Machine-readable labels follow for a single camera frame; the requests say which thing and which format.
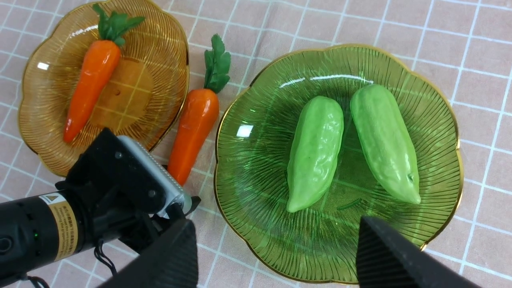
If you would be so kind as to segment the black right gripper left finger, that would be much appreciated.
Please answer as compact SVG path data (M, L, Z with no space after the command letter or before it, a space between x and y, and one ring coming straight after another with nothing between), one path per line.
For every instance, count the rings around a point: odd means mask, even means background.
M196 288L199 282L194 223L177 220L101 288Z

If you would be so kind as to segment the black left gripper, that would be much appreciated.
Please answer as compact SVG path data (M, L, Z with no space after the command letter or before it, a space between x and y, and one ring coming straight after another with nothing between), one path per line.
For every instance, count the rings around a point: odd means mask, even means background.
M69 201L78 224L76 251L112 240L142 253L175 221L186 215L178 204L155 214L164 204L163 188L150 179L110 129L103 129L56 184ZM201 199L192 196L194 210Z

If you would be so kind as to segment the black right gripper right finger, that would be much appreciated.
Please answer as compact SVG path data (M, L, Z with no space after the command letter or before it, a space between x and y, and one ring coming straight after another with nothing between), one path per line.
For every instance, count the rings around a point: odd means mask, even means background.
M360 219L356 274L361 288L477 288L421 252L386 221Z

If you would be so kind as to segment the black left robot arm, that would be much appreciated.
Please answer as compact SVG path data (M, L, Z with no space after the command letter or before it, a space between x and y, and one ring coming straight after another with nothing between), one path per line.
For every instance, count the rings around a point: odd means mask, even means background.
M128 136L103 129L56 191L1 204L1 286L92 249L112 278L103 288L195 288L201 199Z

